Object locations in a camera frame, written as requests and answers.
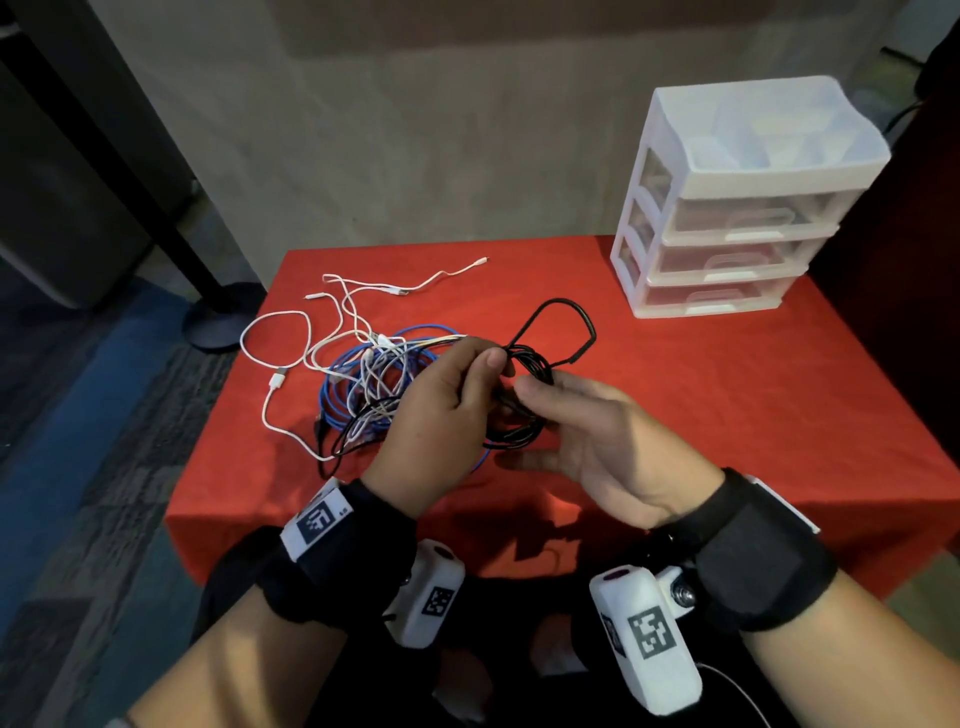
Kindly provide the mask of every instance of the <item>white cable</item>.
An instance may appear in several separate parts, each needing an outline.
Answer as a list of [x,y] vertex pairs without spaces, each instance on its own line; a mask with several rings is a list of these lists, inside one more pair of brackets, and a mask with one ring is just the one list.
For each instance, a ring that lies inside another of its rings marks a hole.
[[[403,382],[409,374],[409,353],[411,350],[422,349],[426,346],[436,346],[437,344],[442,343],[452,343],[457,339],[462,338],[462,334],[448,334],[414,343],[408,343],[407,340],[402,336],[388,337],[384,336],[383,334],[374,335],[373,327],[371,326],[370,322],[358,313],[356,301],[353,299],[353,295],[359,293],[360,291],[379,291],[380,293],[387,293],[393,296],[406,296],[408,293],[421,290],[423,287],[429,285],[431,282],[441,276],[448,276],[451,278],[453,276],[459,276],[471,268],[482,265],[486,262],[487,259],[482,257],[478,260],[474,260],[466,268],[462,268],[454,273],[439,271],[420,285],[416,286],[396,286],[391,285],[390,283],[365,283],[360,280],[345,279],[342,276],[337,276],[336,274],[324,274],[324,283],[340,283],[344,291],[344,296],[342,299],[338,299],[333,294],[325,291],[320,293],[311,293],[307,296],[304,296],[304,298],[307,300],[315,300],[320,298],[330,299],[333,301],[334,308],[336,308],[337,316],[339,318],[336,328],[317,342],[313,341],[313,324],[310,321],[310,315],[306,311],[271,311],[270,313],[257,316],[240,333],[240,350],[250,361],[275,371],[270,379],[270,386],[267,390],[267,396],[263,400],[263,408],[260,412],[260,421],[263,423],[263,426],[272,432],[278,432],[293,438],[300,443],[303,449],[310,453],[311,457],[317,460],[327,462],[335,459],[339,453],[331,453],[329,457],[323,457],[314,452],[313,449],[295,432],[283,429],[282,427],[277,427],[276,425],[271,425],[267,421],[267,409],[270,406],[270,399],[274,392],[282,386],[284,380],[286,379],[287,372],[299,366],[299,364],[302,364],[304,367],[313,370],[314,372],[322,372],[328,376],[348,379],[353,382],[347,397],[348,411],[351,416],[355,416],[350,403],[353,400],[352,394],[356,387],[360,387],[360,391],[363,393],[363,400],[365,400],[368,405],[379,402],[384,397],[396,397],[400,395],[404,386]],[[347,287],[348,283],[357,287],[351,290]],[[347,330],[344,330],[344,324],[346,322],[344,316],[345,312],[353,319],[353,328]],[[247,349],[246,338],[251,329],[261,321],[265,321],[275,316],[302,316],[306,321],[306,346],[303,348],[303,353],[293,362],[288,364],[274,364],[272,362],[265,361],[254,356],[250,353],[250,350]],[[330,369],[321,365],[317,361],[317,354],[322,349],[324,349],[327,345],[332,344],[335,341],[339,341],[347,336],[356,337],[357,341],[359,341],[361,345],[370,345],[368,349],[358,352],[355,356],[351,357],[346,362],[343,362],[341,365],[344,367],[347,365],[353,365],[357,361],[357,357],[359,357],[359,376],[351,376],[345,372]],[[383,380],[383,377],[391,367],[397,364],[400,368],[400,377],[397,379],[396,384],[391,387]],[[341,447],[341,451],[347,449],[348,445],[351,445],[363,435],[371,420],[379,418],[392,419],[396,413],[397,406],[398,402],[395,401],[375,404],[369,413],[365,414],[360,420],[355,422],[350,428],[350,431],[344,434],[344,444]]]
[[745,698],[747,698],[747,702],[750,703],[751,706],[753,706],[754,710],[756,711],[756,714],[757,714],[758,716],[760,716],[760,720],[763,721],[763,725],[765,725],[767,728],[770,728],[770,723],[767,721],[767,718],[766,718],[766,716],[763,714],[763,711],[761,711],[761,710],[756,706],[756,703],[755,703],[754,700],[747,694],[747,692],[746,692],[743,688],[741,688],[739,685],[737,685],[737,684],[736,684],[736,681],[733,680],[733,678],[731,678],[726,672],[723,672],[723,671],[721,671],[721,670],[718,670],[716,667],[714,667],[714,666],[712,666],[712,665],[705,665],[704,663],[697,663],[697,667],[702,667],[703,669],[708,669],[708,670],[710,670],[711,672],[716,672],[718,675],[720,675],[720,677],[722,677],[724,680],[726,680],[726,681],[729,682],[731,685],[733,685],[735,688],[737,688],[737,689],[740,691],[740,694],[743,695]]

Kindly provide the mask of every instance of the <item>table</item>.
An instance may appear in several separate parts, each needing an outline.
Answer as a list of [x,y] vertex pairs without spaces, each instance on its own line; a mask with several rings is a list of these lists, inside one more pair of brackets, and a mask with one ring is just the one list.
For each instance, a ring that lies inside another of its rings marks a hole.
[[[316,338],[335,314],[329,302],[303,296],[335,290],[323,273],[414,285],[485,255],[486,265],[410,296],[360,293],[360,313],[384,332],[442,323],[505,343],[541,302],[573,299],[593,319],[597,343],[571,371],[620,387],[714,462],[772,485],[878,596],[960,531],[960,473],[811,280],[798,280],[772,311],[641,321],[608,261],[611,242],[292,251],[262,311],[308,310]],[[525,341],[555,360],[583,337],[576,315],[554,306]],[[304,338],[301,317],[278,317],[249,342],[254,354],[293,360]],[[199,582],[245,533],[286,522],[321,485],[314,460],[260,423],[270,374],[237,358],[167,509],[173,543]],[[291,372],[271,422],[312,441],[321,379],[303,367]],[[360,474],[371,456],[346,459],[341,477]],[[491,458],[423,516],[419,535],[451,546],[472,573],[533,577],[614,555],[639,533],[561,476],[501,471]]]

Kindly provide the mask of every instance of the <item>black wristband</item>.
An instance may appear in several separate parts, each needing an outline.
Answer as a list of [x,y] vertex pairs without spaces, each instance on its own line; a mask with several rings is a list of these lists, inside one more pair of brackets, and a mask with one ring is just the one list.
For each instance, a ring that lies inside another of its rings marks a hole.
[[810,526],[766,489],[730,468],[724,473],[703,506],[663,531],[692,558],[714,626],[779,627],[827,590],[836,562]]
[[351,631],[382,622],[417,555],[417,522],[358,479],[340,488],[353,512],[296,561],[283,546],[257,578],[270,608],[288,621]]

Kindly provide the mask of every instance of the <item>screw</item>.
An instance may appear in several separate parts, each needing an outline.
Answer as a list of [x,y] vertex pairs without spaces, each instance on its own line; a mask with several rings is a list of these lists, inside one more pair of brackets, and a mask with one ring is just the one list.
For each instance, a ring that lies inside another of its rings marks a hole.
[[670,585],[670,595],[673,600],[686,609],[697,603],[697,595],[693,593],[690,585],[687,584],[681,576]]

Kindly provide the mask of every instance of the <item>white sensor device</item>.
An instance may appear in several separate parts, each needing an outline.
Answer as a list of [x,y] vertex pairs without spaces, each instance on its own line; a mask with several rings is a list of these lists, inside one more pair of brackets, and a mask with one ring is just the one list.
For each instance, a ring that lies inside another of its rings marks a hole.
[[430,646],[466,575],[464,562],[439,541],[423,539],[417,544],[410,580],[383,613],[394,641],[413,649]]
[[677,618],[693,609],[672,595],[679,567],[654,576],[623,566],[590,579],[590,595],[607,631],[620,672],[636,701],[669,716],[700,700],[704,684]]

